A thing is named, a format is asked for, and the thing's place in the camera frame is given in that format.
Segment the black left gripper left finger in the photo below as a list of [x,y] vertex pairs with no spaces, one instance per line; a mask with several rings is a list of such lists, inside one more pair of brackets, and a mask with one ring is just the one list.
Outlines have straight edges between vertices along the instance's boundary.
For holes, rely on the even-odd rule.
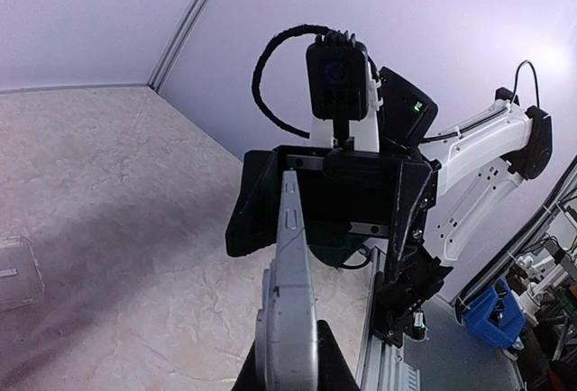
[[256,374],[255,343],[252,344],[246,356],[232,391],[261,391],[261,384]]

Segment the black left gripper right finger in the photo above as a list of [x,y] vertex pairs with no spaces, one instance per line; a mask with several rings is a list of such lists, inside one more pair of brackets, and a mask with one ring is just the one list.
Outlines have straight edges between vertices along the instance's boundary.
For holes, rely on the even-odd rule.
[[334,334],[325,320],[317,323],[318,390],[359,391]]

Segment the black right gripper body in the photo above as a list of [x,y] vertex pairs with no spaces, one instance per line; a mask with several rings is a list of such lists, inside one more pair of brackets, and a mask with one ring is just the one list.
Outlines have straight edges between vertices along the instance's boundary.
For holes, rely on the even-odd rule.
[[279,150],[287,152],[285,169],[297,171],[307,238],[312,245],[339,247],[347,235],[387,240],[402,160],[425,161],[433,170],[403,256],[412,243],[411,231],[418,215],[435,204],[440,162],[425,158],[417,149],[394,154],[283,145]]

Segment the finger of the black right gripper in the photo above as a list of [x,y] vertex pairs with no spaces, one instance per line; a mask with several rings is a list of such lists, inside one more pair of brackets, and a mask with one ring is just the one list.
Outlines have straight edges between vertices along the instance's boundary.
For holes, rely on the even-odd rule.
[[409,229],[432,173],[431,166],[425,161],[402,160],[398,164],[384,273],[387,283],[398,280]]
[[276,242],[285,150],[244,154],[240,192],[225,230],[226,253],[248,256]]

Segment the silver-edged phone black screen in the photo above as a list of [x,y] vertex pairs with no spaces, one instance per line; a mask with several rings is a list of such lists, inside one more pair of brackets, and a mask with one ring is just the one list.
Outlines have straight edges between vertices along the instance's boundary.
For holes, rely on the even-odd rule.
[[255,327],[257,379],[267,390],[316,390],[316,304],[298,176],[283,173],[275,257],[262,276]]

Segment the clear magsafe phone case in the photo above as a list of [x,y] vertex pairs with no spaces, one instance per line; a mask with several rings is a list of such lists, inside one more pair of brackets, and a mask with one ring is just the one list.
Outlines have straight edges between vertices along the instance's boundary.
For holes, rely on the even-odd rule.
[[30,240],[22,235],[1,238],[1,311],[37,305],[45,284]]

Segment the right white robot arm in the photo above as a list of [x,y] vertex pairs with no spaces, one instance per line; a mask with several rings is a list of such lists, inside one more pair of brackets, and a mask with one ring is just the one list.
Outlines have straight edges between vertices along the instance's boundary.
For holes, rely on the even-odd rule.
[[402,273],[420,215],[463,177],[496,161],[525,180],[552,152],[550,116],[522,109],[499,88],[494,104],[462,126],[430,137],[436,104],[403,77],[370,59],[336,56],[307,64],[312,146],[252,150],[225,231],[227,253],[247,256],[275,241],[280,182],[297,174],[307,238],[338,248],[348,234],[389,241],[388,281]]

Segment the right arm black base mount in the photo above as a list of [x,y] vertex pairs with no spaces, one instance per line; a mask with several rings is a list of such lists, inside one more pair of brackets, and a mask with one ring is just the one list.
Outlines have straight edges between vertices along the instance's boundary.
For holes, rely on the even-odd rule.
[[422,312],[422,305],[444,286],[444,279],[453,270],[441,265],[425,248],[407,254],[402,269],[394,283],[384,281],[384,272],[374,278],[371,325],[373,334],[389,345],[401,348],[403,336],[420,341],[424,331],[418,331],[415,314]]

